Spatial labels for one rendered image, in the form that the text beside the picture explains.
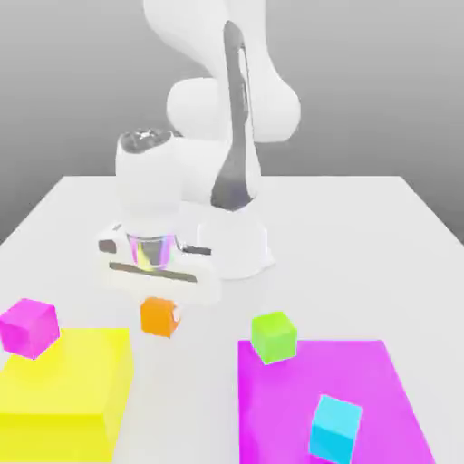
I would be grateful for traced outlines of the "small cyan cube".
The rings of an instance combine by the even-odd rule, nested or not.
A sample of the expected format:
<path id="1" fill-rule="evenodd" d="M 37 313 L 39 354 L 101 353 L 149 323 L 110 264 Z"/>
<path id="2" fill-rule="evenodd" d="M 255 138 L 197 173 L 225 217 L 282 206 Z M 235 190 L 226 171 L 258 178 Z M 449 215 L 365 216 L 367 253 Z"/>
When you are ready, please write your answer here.
<path id="1" fill-rule="evenodd" d="M 362 415 L 361 406 L 322 394 L 311 423 L 309 453 L 333 464 L 351 464 Z"/>

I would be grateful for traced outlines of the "large yellow box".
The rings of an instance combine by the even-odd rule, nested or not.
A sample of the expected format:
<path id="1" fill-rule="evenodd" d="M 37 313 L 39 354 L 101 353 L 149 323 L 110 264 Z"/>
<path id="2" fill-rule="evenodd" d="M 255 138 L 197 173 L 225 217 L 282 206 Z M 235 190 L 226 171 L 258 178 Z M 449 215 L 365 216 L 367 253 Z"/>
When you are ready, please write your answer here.
<path id="1" fill-rule="evenodd" d="M 113 458 L 134 374 L 126 328 L 68 328 L 0 370 L 0 463 Z"/>

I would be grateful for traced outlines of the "large magenta box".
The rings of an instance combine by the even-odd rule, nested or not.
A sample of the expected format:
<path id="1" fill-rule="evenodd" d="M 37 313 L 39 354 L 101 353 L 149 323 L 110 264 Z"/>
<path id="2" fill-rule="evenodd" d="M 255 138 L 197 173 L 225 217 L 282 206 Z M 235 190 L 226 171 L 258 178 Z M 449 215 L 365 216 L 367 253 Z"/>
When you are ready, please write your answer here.
<path id="1" fill-rule="evenodd" d="M 239 464 L 330 464 L 309 453 L 321 395 L 362 407 L 353 464 L 435 464 L 381 341 L 301 341 L 269 365 L 237 344 Z"/>

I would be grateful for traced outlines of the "small orange cube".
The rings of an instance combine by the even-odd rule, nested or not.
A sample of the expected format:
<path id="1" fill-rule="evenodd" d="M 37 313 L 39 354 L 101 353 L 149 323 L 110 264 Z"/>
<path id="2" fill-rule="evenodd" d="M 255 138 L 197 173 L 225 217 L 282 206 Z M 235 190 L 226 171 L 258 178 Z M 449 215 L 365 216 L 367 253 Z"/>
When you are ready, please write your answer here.
<path id="1" fill-rule="evenodd" d="M 176 316 L 177 309 L 178 307 L 171 300 L 147 298 L 140 306 L 141 330 L 146 334 L 170 338 L 180 321 Z"/>

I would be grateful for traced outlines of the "small green cube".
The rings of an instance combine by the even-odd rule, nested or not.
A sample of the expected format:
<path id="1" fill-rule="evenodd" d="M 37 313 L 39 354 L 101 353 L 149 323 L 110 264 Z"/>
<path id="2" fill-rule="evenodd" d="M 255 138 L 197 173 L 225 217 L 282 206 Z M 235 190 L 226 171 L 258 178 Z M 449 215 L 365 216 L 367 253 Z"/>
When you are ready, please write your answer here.
<path id="1" fill-rule="evenodd" d="M 251 343 L 264 365 L 278 363 L 296 356 L 297 330 L 283 312 L 254 317 Z"/>

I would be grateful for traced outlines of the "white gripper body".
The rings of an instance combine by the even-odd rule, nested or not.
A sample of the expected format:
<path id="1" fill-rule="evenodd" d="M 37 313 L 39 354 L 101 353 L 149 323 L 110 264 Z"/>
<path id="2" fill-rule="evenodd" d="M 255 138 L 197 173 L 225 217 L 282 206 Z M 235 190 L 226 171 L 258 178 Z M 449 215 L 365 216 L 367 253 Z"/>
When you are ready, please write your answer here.
<path id="1" fill-rule="evenodd" d="M 180 305 L 215 305 L 221 297 L 220 278 L 206 256 L 181 256 L 164 269 L 151 270 L 107 257 L 101 259 L 99 272 L 104 284 L 140 303 L 158 297 Z"/>

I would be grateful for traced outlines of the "small magenta cube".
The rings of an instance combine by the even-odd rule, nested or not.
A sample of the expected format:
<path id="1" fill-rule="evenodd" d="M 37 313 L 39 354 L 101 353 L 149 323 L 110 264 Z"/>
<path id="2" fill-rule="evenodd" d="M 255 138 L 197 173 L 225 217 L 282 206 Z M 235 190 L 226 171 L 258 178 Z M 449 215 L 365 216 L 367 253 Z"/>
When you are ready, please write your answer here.
<path id="1" fill-rule="evenodd" d="M 35 360 L 59 337 L 52 304 L 23 298 L 0 314 L 0 342 L 8 353 Z"/>

